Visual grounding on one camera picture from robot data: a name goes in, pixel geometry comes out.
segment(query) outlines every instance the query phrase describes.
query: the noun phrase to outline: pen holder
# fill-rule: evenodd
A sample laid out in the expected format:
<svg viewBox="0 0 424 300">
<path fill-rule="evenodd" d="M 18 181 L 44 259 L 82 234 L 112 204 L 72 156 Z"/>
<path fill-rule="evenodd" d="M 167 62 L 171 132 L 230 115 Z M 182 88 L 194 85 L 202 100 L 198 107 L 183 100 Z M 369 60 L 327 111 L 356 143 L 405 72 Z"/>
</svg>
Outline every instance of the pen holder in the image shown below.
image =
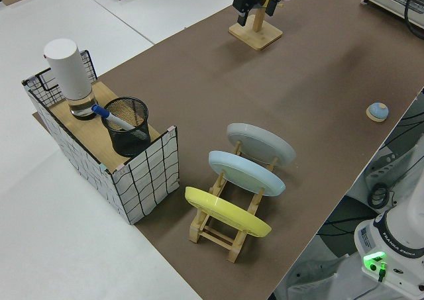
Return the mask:
<svg viewBox="0 0 424 300">
<path fill-rule="evenodd" d="M 112 147 L 116 153 L 133 157 L 150 146 L 147 124 L 148 109 L 141 100 L 132 97 L 116 98 L 106 104 L 105 109 L 134 126 L 132 130 L 123 130 L 115 123 L 104 118 L 101 119 L 109 131 Z"/>
</svg>

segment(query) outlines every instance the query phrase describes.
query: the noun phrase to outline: brown mat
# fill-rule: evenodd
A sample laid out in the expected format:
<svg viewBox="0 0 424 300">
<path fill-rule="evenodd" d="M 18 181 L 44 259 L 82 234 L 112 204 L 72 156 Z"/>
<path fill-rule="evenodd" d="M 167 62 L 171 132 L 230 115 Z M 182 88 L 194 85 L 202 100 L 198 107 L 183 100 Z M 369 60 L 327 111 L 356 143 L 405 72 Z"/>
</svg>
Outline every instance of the brown mat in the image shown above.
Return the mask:
<svg viewBox="0 0 424 300">
<path fill-rule="evenodd" d="M 424 83 L 424 42 L 360 0 L 290 1 L 266 18 L 284 34 L 262 52 L 227 32 L 236 19 L 229 7 L 100 77 L 142 99 L 158 130 L 178 126 L 181 187 L 136 226 L 204 299 L 266 299 Z M 384 123 L 365 114 L 376 101 L 390 109 Z M 213 184 L 208 153 L 232 150 L 230 123 L 270 130 L 297 151 L 275 170 L 286 191 L 257 212 L 272 232 L 248 237 L 236 264 L 224 248 L 188 240 L 195 209 L 184 199 L 185 186 Z M 239 192 L 229 185 L 223 197 L 246 207 L 251 196 Z"/>
</svg>

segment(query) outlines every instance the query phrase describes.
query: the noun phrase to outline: small round object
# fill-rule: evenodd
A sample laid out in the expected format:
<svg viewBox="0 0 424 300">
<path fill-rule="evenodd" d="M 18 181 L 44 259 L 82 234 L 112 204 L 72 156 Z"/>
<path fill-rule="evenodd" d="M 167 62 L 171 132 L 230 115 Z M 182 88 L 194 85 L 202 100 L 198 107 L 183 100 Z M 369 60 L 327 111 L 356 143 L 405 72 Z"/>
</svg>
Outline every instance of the small round object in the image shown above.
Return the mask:
<svg viewBox="0 0 424 300">
<path fill-rule="evenodd" d="M 389 109 L 383 103 L 373 103 L 366 110 L 366 115 L 378 123 L 385 121 L 389 115 Z"/>
<path fill-rule="evenodd" d="M 233 146 L 241 142 L 241 152 L 259 162 L 271 164 L 277 157 L 276 166 L 285 166 L 294 160 L 296 152 L 279 136 L 257 126 L 232 123 L 227 127 L 227 136 Z"/>
<path fill-rule="evenodd" d="M 231 183 L 253 193 L 264 189 L 263 196 L 278 196 L 286 189 L 284 182 L 253 161 L 223 151 L 209 153 L 209 165 Z"/>
<path fill-rule="evenodd" d="M 265 237 L 271 227 L 248 211 L 208 192 L 194 187 L 185 188 L 188 203 L 213 218 L 255 237 Z"/>
</svg>

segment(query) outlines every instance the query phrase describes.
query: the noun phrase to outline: white table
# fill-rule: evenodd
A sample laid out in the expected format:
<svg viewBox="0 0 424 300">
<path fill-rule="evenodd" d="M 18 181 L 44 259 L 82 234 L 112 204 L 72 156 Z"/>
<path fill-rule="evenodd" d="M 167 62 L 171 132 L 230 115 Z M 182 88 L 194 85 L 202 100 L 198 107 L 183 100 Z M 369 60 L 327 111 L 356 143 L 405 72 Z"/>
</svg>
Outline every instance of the white table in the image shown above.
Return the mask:
<svg viewBox="0 0 424 300">
<path fill-rule="evenodd" d="M 95 1 L 155 44 L 233 3 L 233 0 Z"/>
<path fill-rule="evenodd" d="M 134 227 L 82 179 L 32 118 L 21 80 L 68 37 L 97 74 L 150 48 L 93 0 L 0 3 L 2 153 L 0 290 L 4 299 L 199 299 Z"/>
</svg>

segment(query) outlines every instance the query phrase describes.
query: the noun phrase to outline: cable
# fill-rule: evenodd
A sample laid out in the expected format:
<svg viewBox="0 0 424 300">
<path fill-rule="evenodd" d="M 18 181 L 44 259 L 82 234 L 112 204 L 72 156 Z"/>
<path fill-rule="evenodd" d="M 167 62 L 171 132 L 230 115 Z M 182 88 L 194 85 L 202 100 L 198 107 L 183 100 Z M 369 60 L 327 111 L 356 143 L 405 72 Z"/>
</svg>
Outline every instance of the cable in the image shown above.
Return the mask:
<svg viewBox="0 0 424 300">
<path fill-rule="evenodd" d="M 410 117 L 405 117 L 405 118 L 402 118 L 400 120 L 402 121 L 402 120 L 412 119 L 412 118 L 415 118 L 415 117 L 418 117 L 418 116 L 421 116 L 421 115 L 424 115 L 424 111 L 422 113 L 417 113 L 416 115 L 413 115 L 413 116 L 410 116 Z"/>
<path fill-rule="evenodd" d="M 417 123 L 408 123 L 407 125 L 397 125 L 396 127 L 399 127 L 399 126 L 413 126 L 413 125 L 416 125 L 416 124 L 418 124 L 418 123 L 423 123 L 424 121 L 418 121 Z"/>
<path fill-rule="evenodd" d="M 399 134 L 398 136 L 395 136 L 393 139 L 391 139 L 389 142 L 385 143 L 380 149 L 378 149 L 379 151 L 381 149 L 384 149 L 386 146 L 388 146 L 390 143 L 392 143 L 394 140 L 396 140 L 397 138 L 399 138 L 400 136 L 404 135 L 405 133 L 407 133 L 408 131 L 411 131 L 412 129 L 414 129 L 415 127 L 419 126 L 420 124 L 424 123 L 424 121 L 421 121 L 419 123 L 417 123 L 416 125 L 414 125 L 413 127 L 403 131 L 401 134 Z"/>
<path fill-rule="evenodd" d="M 373 219 L 375 217 L 376 217 L 375 215 L 372 215 L 372 216 L 352 217 L 352 218 L 349 218 L 349 219 L 341 219 L 339 221 L 326 221 L 324 223 L 324 225 L 339 224 L 339 223 L 345 223 L 345 222 L 350 222 L 350 221 L 364 221 L 364 220 L 367 220 L 367 219 Z"/>
<path fill-rule="evenodd" d="M 343 236 L 343 235 L 347 235 L 347 234 L 354 234 L 354 232 L 342 232 L 340 234 L 323 234 L 323 233 L 318 232 L 316 235 L 317 236 L 334 237 L 334 236 Z"/>
<path fill-rule="evenodd" d="M 416 163 L 414 163 L 408 170 L 406 170 L 401 176 L 399 176 L 397 179 L 394 180 L 393 185 L 391 186 L 391 188 L 393 188 L 396 184 L 399 183 L 399 181 L 406 175 L 406 173 L 408 173 L 409 171 L 412 170 L 412 168 L 414 166 L 416 166 L 418 164 L 418 162 L 420 162 L 422 159 L 424 158 L 424 156 L 420 157 L 420 159 L 418 159 L 416 161 Z"/>
<path fill-rule="evenodd" d="M 338 229 L 339 231 L 341 231 L 341 232 L 345 232 L 346 234 L 353 234 L 354 233 L 354 230 L 345 230 L 345 229 L 343 229 L 343 228 L 340 228 L 340 227 L 337 227 L 336 225 L 334 225 L 334 224 L 330 224 L 332 227 L 334 227 L 335 229 Z"/>
<path fill-rule="evenodd" d="M 405 11 L 403 12 L 403 17 L 405 20 L 405 24 L 408 27 L 408 29 L 411 31 L 412 34 L 414 34 L 417 38 L 420 38 L 421 40 L 424 40 L 424 35 L 420 32 L 418 32 L 417 30 L 415 30 L 408 18 L 408 11 L 409 11 L 409 3 L 411 2 L 411 0 L 406 0 L 405 3 Z"/>
<path fill-rule="evenodd" d="M 362 295 L 359 295 L 358 297 L 356 297 L 356 298 L 354 298 L 354 299 L 352 299 L 352 300 L 358 300 L 358 299 L 362 298 L 363 296 L 365 296 L 365 295 L 369 294 L 370 292 L 374 291 L 375 289 L 377 289 L 379 285 L 380 285 L 380 282 L 379 282 L 379 283 L 377 283 L 377 284 L 376 284 L 376 286 L 375 286 L 374 288 L 372 288 L 372 289 L 370 289 L 370 290 L 368 290 L 368 291 L 364 292 Z"/>
<path fill-rule="evenodd" d="M 384 277 L 386 276 L 386 263 L 382 262 L 382 265 L 380 267 L 380 271 L 378 272 L 378 283 L 374 288 L 369 289 L 368 291 L 365 291 L 362 295 L 359 295 L 358 297 L 354 298 L 353 300 L 358 300 L 362 298 L 363 296 L 369 294 L 370 292 L 373 292 L 375 289 L 378 288 L 380 285 L 380 282 L 383 282 Z"/>
</svg>

